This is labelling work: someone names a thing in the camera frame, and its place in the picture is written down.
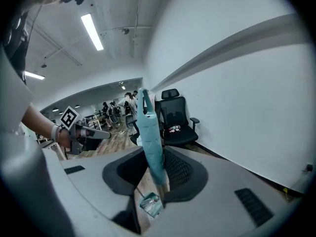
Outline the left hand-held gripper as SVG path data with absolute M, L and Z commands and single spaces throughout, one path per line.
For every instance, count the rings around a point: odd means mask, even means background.
M 79 155 L 85 145 L 85 137 L 90 139 L 110 139 L 112 134 L 106 131 L 85 126 L 85 118 L 70 106 L 63 112 L 60 118 L 62 126 L 67 129 L 70 139 L 70 152 Z

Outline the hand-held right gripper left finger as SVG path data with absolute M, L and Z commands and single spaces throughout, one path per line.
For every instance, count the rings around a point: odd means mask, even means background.
M 134 190 L 147 168 L 142 148 L 64 161 L 43 154 L 72 234 L 140 234 Z

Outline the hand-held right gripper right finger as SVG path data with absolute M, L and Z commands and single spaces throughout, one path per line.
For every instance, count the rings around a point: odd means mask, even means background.
M 265 237 L 284 223 L 298 205 L 251 172 L 230 161 L 176 148 L 208 172 L 203 190 L 192 200 L 168 203 L 146 231 L 147 237 Z M 235 191 L 249 188 L 273 217 L 256 227 Z

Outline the person's left hand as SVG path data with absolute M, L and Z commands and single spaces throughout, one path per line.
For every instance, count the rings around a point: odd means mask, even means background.
M 67 129 L 62 128 L 59 131 L 59 134 L 57 136 L 57 141 L 60 144 L 60 146 L 63 146 L 64 148 L 70 149 L 71 139 L 70 135 Z

